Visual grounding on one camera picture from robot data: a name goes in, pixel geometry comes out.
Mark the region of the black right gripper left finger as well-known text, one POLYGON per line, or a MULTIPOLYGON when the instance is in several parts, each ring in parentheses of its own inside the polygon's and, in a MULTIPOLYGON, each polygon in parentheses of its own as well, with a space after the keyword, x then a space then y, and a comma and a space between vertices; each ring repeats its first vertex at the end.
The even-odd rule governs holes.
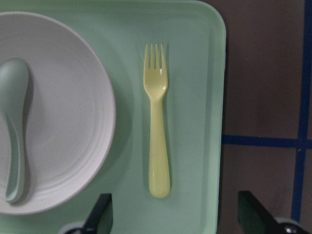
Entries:
POLYGON ((112 194, 100 194, 82 226, 82 234, 110 234, 113 227, 112 194))

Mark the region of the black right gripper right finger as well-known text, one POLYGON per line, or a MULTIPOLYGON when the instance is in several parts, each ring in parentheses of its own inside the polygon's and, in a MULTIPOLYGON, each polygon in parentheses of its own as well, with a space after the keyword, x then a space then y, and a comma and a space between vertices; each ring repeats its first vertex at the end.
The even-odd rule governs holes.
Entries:
POLYGON ((307 234, 299 223, 274 218, 250 191, 238 192, 238 223, 245 234, 307 234))

